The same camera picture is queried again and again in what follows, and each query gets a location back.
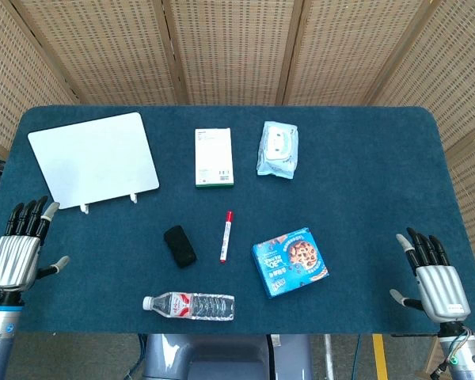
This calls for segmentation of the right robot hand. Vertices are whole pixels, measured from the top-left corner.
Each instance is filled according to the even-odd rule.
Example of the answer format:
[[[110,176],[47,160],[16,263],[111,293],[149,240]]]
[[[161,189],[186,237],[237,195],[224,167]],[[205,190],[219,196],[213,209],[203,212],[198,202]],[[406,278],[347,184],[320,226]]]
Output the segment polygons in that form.
[[[435,323],[462,322],[471,313],[458,271],[450,264],[441,241],[424,236],[412,228],[410,238],[396,235],[412,269],[420,299],[405,297],[398,290],[389,291],[403,307],[423,311]]]

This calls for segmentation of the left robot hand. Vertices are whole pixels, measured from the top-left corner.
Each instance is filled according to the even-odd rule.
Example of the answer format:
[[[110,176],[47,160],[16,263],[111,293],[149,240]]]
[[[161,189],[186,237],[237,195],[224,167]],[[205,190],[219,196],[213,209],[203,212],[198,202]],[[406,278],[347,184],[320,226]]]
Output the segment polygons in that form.
[[[41,197],[27,204],[19,203],[11,212],[5,233],[0,237],[0,292],[24,292],[34,282],[60,273],[70,262],[68,256],[39,268],[40,250],[59,203],[47,205]]]

